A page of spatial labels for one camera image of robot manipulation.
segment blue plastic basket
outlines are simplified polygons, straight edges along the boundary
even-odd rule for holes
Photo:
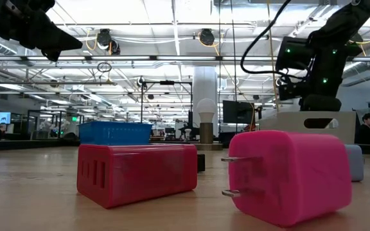
[[[81,144],[148,144],[152,124],[93,121],[80,125]]]

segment table surface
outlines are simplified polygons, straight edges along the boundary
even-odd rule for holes
[[[283,229],[242,214],[222,196],[227,152],[204,153],[206,172],[194,191],[106,210],[76,191],[77,148],[0,151],[0,230],[370,231],[370,157],[350,206]]]

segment white pillar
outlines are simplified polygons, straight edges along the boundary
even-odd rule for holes
[[[193,126],[200,127],[200,117],[195,110],[202,99],[212,99],[216,105],[216,112],[213,116],[213,134],[218,137],[218,75],[215,67],[195,67],[193,71]]]

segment man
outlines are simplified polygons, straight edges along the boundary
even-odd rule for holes
[[[365,114],[362,118],[364,123],[360,125],[357,131],[357,144],[370,144],[370,113]]]

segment pink power adapter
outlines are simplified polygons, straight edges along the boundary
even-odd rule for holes
[[[231,196],[242,212],[281,227],[351,203],[345,145],[332,135],[258,131],[229,147]]]

